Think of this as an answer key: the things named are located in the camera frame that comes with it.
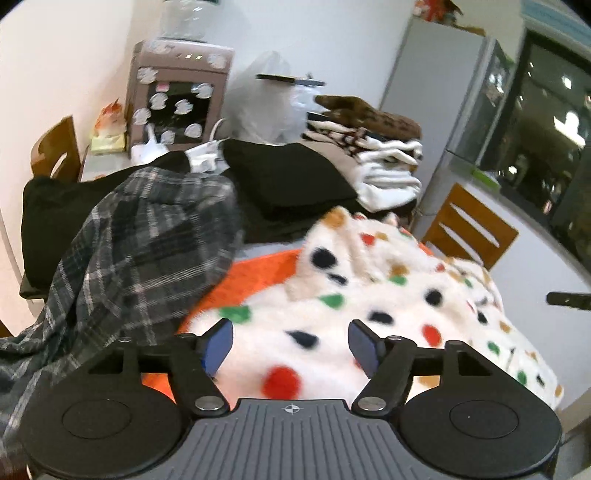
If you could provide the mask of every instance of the orange cloth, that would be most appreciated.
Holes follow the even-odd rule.
[[[226,278],[205,295],[187,315],[178,332],[185,332],[189,321],[204,310],[240,305],[255,293],[283,283],[296,273],[299,254],[299,249],[289,250],[234,263]],[[144,377],[143,384],[174,400],[166,374],[148,374]]]

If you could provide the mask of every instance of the black dot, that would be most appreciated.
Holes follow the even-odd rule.
[[[342,275],[337,275],[336,273],[329,273],[329,278],[342,286],[345,286],[347,283],[349,283],[349,280],[344,278]]]
[[[312,253],[312,264],[325,270],[336,265],[336,257],[326,248],[317,248]]]
[[[429,290],[425,295],[425,301],[434,307],[439,307],[443,302],[443,295],[439,290]]]
[[[369,314],[370,322],[382,323],[383,325],[393,325],[394,319],[386,312],[372,312]]]
[[[488,325],[488,319],[482,312],[478,312],[478,321],[483,325]]]
[[[310,350],[318,345],[318,337],[316,335],[312,335],[311,333],[302,332],[300,330],[294,330],[292,332],[286,332],[287,335],[290,335],[300,346],[303,348]]]

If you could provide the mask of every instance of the black circular disc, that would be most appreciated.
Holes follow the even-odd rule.
[[[562,430],[552,410],[523,389],[474,393],[441,387],[412,398],[400,434],[423,461],[454,476],[511,478],[556,452]]]
[[[170,453],[182,434],[178,407],[148,387],[52,395],[28,410],[21,426],[25,450],[40,469],[76,479],[141,472]]]

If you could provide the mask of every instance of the gray ribbed panel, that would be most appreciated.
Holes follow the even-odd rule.
[[[339,400],[242,400],[232,415],[198,421],[183,445],[136,480],[445,480],[420,463],[389,424]],[[547,480],[533,475],[531,480]],[[40,480],[50,480],[44,476]]]

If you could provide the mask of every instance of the silver screw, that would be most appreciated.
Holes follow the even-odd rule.
[[[365,411],[380,411],[386,408],[386,402],[379,397],[364,397],[357,402],[357,405]]]
[[[224,401],[220,397],[208,395],[206,397],[200,397],[197,400],[195,400],[195,406],[199,410],[203,411],[216,411],[223,408]]]

